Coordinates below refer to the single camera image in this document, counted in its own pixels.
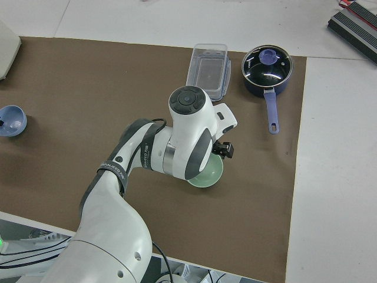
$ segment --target clear plastic container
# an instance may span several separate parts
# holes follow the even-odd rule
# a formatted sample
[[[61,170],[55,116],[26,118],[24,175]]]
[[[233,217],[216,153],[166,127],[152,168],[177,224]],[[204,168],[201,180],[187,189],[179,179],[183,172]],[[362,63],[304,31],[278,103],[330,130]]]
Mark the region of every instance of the clear plastic container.
[[[225,44],[197,44],[191,56],[186,85],[200,87],[212,101],[219,101],[228,88],[230,66]]]

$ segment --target blue lid knob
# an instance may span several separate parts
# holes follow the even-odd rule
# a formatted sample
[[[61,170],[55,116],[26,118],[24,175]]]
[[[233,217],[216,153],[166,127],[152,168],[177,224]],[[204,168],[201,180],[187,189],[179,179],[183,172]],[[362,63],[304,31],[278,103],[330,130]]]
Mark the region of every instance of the blue lid knob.
[[[272,65],[276,63],[277,56],[276,52],[273,49],[265,49],[259,53],[259,60],[264,65]]]

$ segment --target pot lid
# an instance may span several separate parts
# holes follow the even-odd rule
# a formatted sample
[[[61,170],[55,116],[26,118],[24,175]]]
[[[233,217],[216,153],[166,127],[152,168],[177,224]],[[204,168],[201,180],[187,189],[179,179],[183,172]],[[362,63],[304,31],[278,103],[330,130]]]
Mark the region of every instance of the pot lid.
[[[288,79],[292,67],[292,59],[285,50],[274,45],[264,45],[246,54],[242,72],[253,84],[274,87]]]

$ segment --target white robotic arm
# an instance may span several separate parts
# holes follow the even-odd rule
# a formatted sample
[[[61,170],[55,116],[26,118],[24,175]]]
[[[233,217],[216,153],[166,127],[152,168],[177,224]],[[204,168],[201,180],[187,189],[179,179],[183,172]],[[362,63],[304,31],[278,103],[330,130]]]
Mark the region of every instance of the white robotic arm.
[[[217,140],[237,125],[225,104],[212,106],[197,87],[172,93],[173,127],[139,119],[98,169],[81,201],[81,223],[42,283],[139,283],[148,267],[152,241],[141,216],[120,196],[132,168],[143,167],[188,180],[210,153],[231,157],[231,144]]]

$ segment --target blue handle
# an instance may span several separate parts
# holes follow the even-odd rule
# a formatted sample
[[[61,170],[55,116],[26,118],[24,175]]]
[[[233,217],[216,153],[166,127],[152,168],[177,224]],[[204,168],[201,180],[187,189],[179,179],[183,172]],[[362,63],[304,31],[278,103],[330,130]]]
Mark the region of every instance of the blue handle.
[[[267,116],[269,119],[269,131],[271,134],[279,132],[279,121],[277,119],[276,93],[274,89],[264,91],[264,99],[267,103]]]

